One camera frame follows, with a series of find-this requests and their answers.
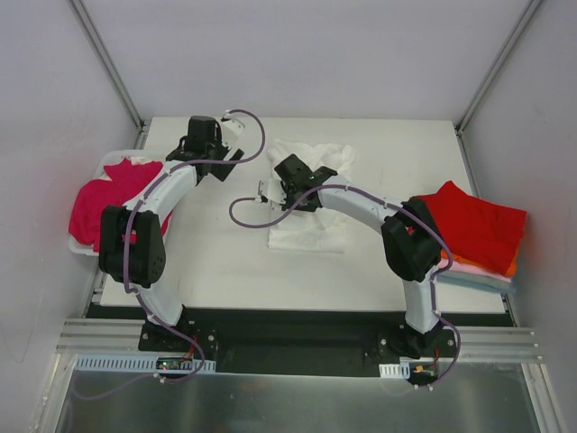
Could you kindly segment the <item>white t-shirt with flower print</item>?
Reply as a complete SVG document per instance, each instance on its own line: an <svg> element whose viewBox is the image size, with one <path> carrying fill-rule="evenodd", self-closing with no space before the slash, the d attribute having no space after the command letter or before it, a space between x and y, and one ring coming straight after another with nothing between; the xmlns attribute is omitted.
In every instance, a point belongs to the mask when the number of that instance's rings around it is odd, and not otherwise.
<svg viewBox="0 0 577 433"><path fill-rule="evenodd" d="M276 167L295 154L311 170L322 166L336 170L348 180L352 177L356 150L349 144L307 144L277 139L267 150L271 166ZM346 218L333 210L293 211L269 228L271 250L343 253L346 249Z"/></svg>

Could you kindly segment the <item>orange t-shirt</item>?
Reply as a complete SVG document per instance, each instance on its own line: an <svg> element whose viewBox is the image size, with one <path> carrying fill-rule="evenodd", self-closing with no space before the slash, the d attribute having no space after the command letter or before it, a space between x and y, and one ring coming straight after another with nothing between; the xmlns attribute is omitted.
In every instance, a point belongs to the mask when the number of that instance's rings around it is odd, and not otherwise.
<svg viewBox="0 0 577 433"><path fill-rule="evenodd" d="M456 254L453 257L453 262L474 264L487 271L510 278L512 278L517 271L517 256L515 254L511 256L503 254L477 254L474 258L466 258Z"/></svg>

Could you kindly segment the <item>blue-grey t-shirt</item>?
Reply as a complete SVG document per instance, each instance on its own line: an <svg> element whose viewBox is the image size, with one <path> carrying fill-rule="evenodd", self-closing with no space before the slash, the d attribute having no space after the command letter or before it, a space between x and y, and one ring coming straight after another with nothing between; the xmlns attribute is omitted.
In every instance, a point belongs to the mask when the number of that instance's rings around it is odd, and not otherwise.
<svg viewBox="0 0 577 433"><path fill-rule="evenodd" d="M514 294L517 291L512 281L503 281L486 275L469 274L466 272L444 272L438 276L437 279L448 284L503 295Z"/></svg>

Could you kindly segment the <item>red t-shirt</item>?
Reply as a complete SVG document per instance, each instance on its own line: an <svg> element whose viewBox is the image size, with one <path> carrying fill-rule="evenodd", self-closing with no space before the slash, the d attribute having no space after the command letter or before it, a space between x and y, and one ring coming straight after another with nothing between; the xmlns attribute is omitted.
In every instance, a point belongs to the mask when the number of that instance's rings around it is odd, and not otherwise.
<svg viewBox="0 0 577 433"><path fill-rule="evenodd" d="M451 181L436 193L419 198L426 203L453 257L518 256L527 221L525 210L476 198Z"/></svg>

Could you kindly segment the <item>pink t-shirt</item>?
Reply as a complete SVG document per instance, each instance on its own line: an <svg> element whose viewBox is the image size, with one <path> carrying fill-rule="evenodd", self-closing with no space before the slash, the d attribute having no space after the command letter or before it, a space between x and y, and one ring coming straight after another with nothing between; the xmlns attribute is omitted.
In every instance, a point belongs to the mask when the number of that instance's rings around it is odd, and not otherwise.
<svg viewBox="0 0 577 433"><path fill-rule="evenodd" d="M487 277L493 280L503 281L507 283L511 283L512 279L510 277L506 277L494 272L487 271L479 266L469 263L459 263L453 262L452 266L443 272L443 276L449 275L469 275L469 276L476 276L476 277Z"/></svg>

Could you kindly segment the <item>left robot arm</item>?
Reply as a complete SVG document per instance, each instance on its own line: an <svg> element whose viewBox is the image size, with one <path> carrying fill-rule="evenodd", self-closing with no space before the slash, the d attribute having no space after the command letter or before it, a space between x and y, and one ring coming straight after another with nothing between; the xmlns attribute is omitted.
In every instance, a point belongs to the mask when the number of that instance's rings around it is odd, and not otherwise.
<svg viewBox="0 0 577 433"><path fill-rule="evenodd" d="M151 322L163 324L159 338L170 350L185 348L191 330L179 321L183 306L163 276L167 255L162 225L206 175L225 180L243 156L244 151L221 143L209 144L200 153L180 143L133 198L121 206L108 206L101 214L100 270L123 284Z"/></svg>

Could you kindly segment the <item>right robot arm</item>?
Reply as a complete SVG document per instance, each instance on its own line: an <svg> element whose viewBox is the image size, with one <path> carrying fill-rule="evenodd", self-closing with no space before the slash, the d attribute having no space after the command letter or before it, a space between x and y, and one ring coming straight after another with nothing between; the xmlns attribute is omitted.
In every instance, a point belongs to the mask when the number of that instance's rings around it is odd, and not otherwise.
<svg viewBox="0 0 577 433"><path fill-rule="evenodd" d="M283 209L333 210L381 235L387 265L404 288L405 321L411 328L406 348L417 356L434 350L439 323L435 283L445 243L425 202L378 198L325 166L312 171L302 162L280 163L274 171L285 195Z"/></svg>

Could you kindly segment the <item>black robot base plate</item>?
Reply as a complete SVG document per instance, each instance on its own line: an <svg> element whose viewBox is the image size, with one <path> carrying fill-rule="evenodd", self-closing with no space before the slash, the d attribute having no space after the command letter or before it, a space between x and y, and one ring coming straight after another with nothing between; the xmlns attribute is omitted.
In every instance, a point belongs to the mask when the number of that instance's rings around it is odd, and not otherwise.
<svg viewBox="0 0 577 433"><path fill-rule="evenodd" d="M400 312L186 308L175 336L146 320L143 352L184 354L215 362L219 373L375 377L403 358L423 364L456 354L453 331L409 330Z"/></svg>

